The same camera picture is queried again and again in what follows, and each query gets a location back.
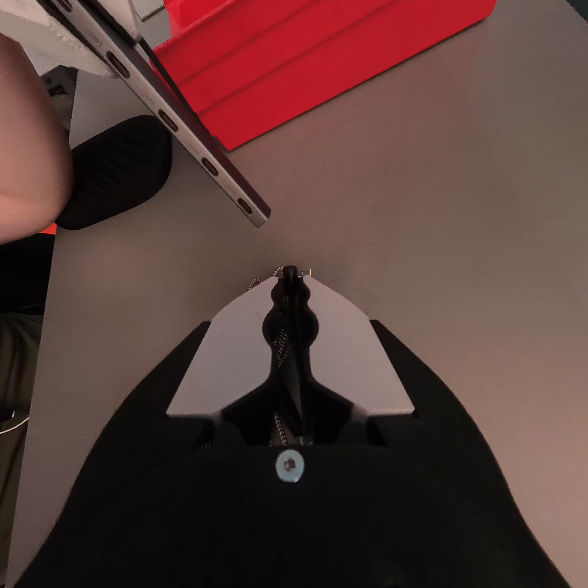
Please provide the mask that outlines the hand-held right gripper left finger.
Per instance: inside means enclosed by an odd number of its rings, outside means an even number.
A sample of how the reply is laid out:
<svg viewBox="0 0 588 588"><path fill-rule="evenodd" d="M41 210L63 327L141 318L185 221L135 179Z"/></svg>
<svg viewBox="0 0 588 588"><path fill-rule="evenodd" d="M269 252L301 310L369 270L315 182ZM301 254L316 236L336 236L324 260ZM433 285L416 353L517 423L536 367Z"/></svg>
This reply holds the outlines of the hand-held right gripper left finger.
<svg viewBox="0 0 588 588"><path fill-rule="evenodd" d="M272 349L263 322L273 308L272 276L222 308L210 322L166 414L220 419L223 409L270 376Z"/></svg>

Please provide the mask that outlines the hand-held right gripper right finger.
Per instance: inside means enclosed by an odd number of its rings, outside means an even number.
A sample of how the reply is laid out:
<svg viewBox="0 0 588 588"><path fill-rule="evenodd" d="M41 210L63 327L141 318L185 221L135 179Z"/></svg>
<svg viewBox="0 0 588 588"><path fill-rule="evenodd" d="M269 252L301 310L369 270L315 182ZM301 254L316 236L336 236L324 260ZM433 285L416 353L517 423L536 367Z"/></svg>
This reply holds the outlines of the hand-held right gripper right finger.
<svg viewBox="0 0 588 588"><path fill-rule="evenodd" d="M349 401L352 417L412 414L415 407L368 316L315 278L303 281L318 321L309 348L314 379Z"/></svg>

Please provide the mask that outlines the red plastic bin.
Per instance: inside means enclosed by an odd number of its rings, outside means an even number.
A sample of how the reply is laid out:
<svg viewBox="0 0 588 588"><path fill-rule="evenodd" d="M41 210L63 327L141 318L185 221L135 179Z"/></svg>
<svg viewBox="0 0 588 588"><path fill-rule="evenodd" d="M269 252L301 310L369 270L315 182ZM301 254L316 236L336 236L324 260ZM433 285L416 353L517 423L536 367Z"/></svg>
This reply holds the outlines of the red plastic bin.
<svg viewBox="0 0 588 588"><path fill-rule="evenodd" d="M154 53L227 150L487 18L496 1L165 1Z"/></svg>

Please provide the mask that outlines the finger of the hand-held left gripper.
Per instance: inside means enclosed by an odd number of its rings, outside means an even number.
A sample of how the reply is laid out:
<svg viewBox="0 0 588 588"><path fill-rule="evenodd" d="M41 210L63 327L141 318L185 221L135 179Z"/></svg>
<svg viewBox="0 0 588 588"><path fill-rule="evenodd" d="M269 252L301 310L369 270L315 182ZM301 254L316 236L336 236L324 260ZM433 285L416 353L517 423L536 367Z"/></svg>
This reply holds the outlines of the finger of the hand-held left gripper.
<svg viewBox="0 0 588 588"><path fill-rule="evenodd" d="M99 1L102 8L132 39L138 43L142 39L141 20L132 1Z"/></svg>
<svg viewBox="0 0 588 588"><path fill-rule="evenodd" d="M1 33L24 49L45 55L57 65L100 77L117 77L91 48L42 5L1 5Z"/></svg>

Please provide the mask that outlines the person's left forearm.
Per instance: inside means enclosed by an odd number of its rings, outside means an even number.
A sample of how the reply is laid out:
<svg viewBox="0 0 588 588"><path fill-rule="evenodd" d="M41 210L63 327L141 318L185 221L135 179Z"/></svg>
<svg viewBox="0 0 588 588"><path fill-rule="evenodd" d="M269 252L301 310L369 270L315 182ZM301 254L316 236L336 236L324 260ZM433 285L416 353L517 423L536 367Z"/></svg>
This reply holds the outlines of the person's left forearm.
<svg viewBox="0 0 588 588"><path fill-rule="evenodd" d="M48 228L74 188L70 145L22 46L1 35L1 245Z"/></svg>

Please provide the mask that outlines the black elbow pad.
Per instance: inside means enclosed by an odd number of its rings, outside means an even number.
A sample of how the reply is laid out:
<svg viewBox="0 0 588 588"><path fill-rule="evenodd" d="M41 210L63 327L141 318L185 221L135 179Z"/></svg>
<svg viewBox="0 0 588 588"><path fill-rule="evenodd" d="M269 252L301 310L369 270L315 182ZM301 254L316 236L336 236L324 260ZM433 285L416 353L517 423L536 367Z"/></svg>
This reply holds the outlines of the black elbow pad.
<svg viewBox="0 0 588 588"><path fill-rule="evenodd" d="M151 199L172 168L172 136L151 115L140 115L93 136L71 151L74 186L55 224L76 231Z"/></svg>

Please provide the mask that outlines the grey usb hub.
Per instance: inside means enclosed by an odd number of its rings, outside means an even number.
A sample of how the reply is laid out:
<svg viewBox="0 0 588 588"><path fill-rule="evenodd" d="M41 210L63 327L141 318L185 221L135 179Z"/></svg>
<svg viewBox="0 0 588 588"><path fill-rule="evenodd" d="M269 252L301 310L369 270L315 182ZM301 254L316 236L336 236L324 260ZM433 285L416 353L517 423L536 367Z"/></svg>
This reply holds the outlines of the grey usb hub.
<svg viewBox="0 0 588 588"><path fill-rule="evenodd" d="M231 163L144 38L133 43L99 1L37 1L91 48L256 226L269 205Z"/></svg>

